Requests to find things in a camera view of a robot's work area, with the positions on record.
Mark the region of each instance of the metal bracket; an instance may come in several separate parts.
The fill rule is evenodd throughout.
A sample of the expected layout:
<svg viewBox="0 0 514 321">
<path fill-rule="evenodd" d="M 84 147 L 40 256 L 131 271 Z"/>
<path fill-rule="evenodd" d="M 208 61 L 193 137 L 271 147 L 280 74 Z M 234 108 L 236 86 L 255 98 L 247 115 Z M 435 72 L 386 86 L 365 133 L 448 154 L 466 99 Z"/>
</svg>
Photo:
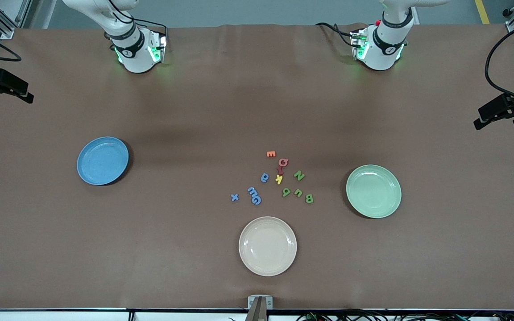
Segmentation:
<svg viewBox="0 0 514 321">
<path fill-rule="evenodd" d="M 266 304 L 267 309 L 273 309 L 273 297 L 271 295 L 266 295 L 266 294 L 253 294 L 253 295 L 247 297 L 247 308 L 251 309 L 251 305 L 253 304 L 253 301 L 260 296 L 262 296 L 265 299 L 265 303 L 267 303 Z"/>
<path fill-rule="evenodd" d="M 364 59 L 365 52 L 368 51 L 370 44 L 368 41 L 368 28 L 358 30 L 357 32 L 350 33 L 350 43 L 359 45 L 361 48 L 351 47 L 352 57 L 354 60 Z"/>
<path fill-rule="evenodd" d="M 510 27 L 510 24 L 508 21 L 505 21 L 505 27 L 507 29 L 507 32 L 510 33 L 511 30 L 513 30 L 511 27 Z"/>
<path fill-rule="evenodd" d="M 270 295 L 251 295 L 247 298 L 249 312 L 245 321 L 267 321 L 267 310 L 273 309 L 273 297 Z"/>
<path fill-rule="evenodd" d="M 11 28 L 11 32 L 7 34 L 1 34 L 1 40 L 11 40 L 15 34 L 15 28 Z"/>
</svg>

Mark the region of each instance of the light green plate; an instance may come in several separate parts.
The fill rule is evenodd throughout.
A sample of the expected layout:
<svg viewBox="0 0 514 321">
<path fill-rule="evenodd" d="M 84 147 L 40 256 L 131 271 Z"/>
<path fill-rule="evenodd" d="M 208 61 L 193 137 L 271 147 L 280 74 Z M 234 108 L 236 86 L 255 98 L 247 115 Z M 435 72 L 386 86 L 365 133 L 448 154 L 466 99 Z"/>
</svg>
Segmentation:
<svg viewBox="0 0 514 321">
<path fill-rule="evenodd" d="M 369 218 L 385 218 L 400 206 L 402 190 L 389 170 L 378 165 L 364 165 L 348 177 L 346 196 L 360 214 Z"/>
</svg>

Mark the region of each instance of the floor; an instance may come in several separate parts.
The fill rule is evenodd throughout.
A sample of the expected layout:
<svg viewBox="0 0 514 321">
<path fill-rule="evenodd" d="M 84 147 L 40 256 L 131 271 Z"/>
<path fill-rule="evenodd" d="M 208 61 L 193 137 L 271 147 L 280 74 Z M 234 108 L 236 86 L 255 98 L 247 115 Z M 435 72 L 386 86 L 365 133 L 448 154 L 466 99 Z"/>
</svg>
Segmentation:
<svg viewBox="0 0 514 321">
<path fill-rule="evenodd" d="M 51 29 L 93 29 L 98 25 L 87 16 L 68 8 L 62 0 L 37 0 L 31 14 L 31 27 Z M 451 0 L 434 8 L 418 8 L 421 24 L 481 24 L 477 2 L 481 0 Z M 484 2 L 487 19 L 502 24 L 502 11 L 514 6 L 514 0 Z M 213 27 L 240 24 L 313 25 L 317 22 L 351 24 L 373 23 L 381 18 L 377 0 L 141 0 L 131 10 L 133 16 L 169 27 Z"/>
</svg>

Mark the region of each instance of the green led light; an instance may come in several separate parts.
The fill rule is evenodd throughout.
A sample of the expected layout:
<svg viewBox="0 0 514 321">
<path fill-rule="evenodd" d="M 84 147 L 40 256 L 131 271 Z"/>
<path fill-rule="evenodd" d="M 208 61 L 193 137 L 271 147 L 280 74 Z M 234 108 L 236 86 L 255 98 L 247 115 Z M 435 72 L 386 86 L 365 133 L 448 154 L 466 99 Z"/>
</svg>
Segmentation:
<svg viewBox="0 0 514 321">
<path fill-rule="evenodd" d="M 365 44 L 358 49 L 358 59 L 363 60 L 366 57 L 368 49 L 370 49 L 370 44 L 368 41 L 366 41 Z"/>
<path fill-rule="evenodd" d="M 152 60 L 154 62 L 160 61 L 160 51 L 158 49 L 156 49 L 155 47 L 154 48 L 148 47 L 148 49 L 149 49 L 150 55 L 152 56 Z"/>
<path fill-rule="evenodd" d="M 396 56 L 396 60 L 400 59 L 400 55 L 402 54 L 402 49 L 404 49 L 404 45 L 402 45 L 400 47 L 400 49 L 398 49 L 398 55 Z"/>
<path fill-rule="evenodd" d="M 120 53 L 118 52 L 118 49 L 116 49 L 116 47 L 114 48 L 114 52 L 116 53 L 116 56 L 118 57 L 118 62 L 123 63 L 122 57 L 120 57 Z"/>
</svg>

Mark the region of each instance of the plate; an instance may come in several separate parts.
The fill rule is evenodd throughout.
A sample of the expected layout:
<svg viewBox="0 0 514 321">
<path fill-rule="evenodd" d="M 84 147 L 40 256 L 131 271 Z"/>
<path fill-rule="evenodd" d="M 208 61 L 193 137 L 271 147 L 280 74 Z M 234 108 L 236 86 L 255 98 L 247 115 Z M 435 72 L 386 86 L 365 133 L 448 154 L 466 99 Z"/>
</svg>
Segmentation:
<svg viewBox="0 0 514 321">
<path fill-rule="evenodd" d="M 291 227 L 281 219 L 257 218 L 241 232 L 239 255 L 251 272 L 259 276 L 277 276 L 294 261 L 296 237 Z"/>
<path fill-rule="evenodd" d="M 128 148 L 121 140 L 100 137 L 84 146 L 77 159 L 77 171 L 88 184 L 105 185 L 124 173 L 128 160 Z"/>
<path fill-rule="evenodd" d="M 360 214 L 369 218 L 385 218 L 400 206 L 400 183 L 387 169 L 364 165 L 355 169 L 346 181 L 348 201 Z"/>
</svg>

